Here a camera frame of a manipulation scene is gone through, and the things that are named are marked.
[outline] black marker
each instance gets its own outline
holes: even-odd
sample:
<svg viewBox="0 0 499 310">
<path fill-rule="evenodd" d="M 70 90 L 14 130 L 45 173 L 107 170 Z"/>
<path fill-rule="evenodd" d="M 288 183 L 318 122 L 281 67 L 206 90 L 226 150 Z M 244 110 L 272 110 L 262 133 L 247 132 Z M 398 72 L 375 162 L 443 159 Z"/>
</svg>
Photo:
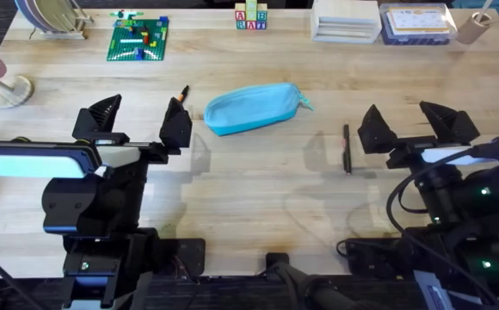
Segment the black marker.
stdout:
<svg viewBox="0 0 499 310">
<path fill-rule="evenodd" d="M 349 143 L 349 124 L 343 125 L 343 169 L 348 175 L 351 174 L 351 144 Z"/>
<path fill-rule="evenodd" d="M 177 100 L 179 100 L 180 103 L 183 103 L 184 100 L 187 98 L 187 95 L 188 95 L 188 90 L 190 90 L 190 87 L 188 87 L 188 85 L 184 88 L 184 90 L 182 90 L 181 94 L 179 95 L 179 97 L 177 98 Z"/>
</svg>

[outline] wooden block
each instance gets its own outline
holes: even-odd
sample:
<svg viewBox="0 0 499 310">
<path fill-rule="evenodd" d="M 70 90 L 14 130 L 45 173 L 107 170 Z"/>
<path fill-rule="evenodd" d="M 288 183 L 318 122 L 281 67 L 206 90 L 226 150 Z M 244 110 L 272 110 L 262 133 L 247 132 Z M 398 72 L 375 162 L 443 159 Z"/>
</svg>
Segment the wooden block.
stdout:
<svg viewBox="0 0 499 310">
<path fill-rule="evenodd" d="M 265 29 L 267 29 L 267 22 L 258 21 L 257 30 L 265 30 Z"/>
<path fill-rule="evenodd" d="M 256 21 L 257 20 L 257 11 L 254 12 L 246 12 L 246 21 Z"/>
<path fill-rule="evenodd" d="M 257 12 L 257 0 L 246 0 L 246 12 Z"/>
<path fill-rule="evenodd" d="M 246 11 L 235 11 L 235 16 L 237 21 L 245 21 L 246 20 Z"/>
<path fill-rule="evenodd" d="M 257 21 L 266 21 L 267 11 L 257 11 Z"/>
<path fill-rule="evenodd" d="M 236 3 L 234 4 L 234 10 L 246 10 L 246 3 Z"/>
<path fill-rule="evenodd" d="M 247 25 L 246 25 L 247 29 L 256 30 L 256 27 L 257 27 L 256 21 L 247 21 L 246 23 L 247 23 Z"/>
<path fill-rule="evenodd" d="M 236 21 L 237 29 L 246 29 L 246 21 Z"/>
</svg>

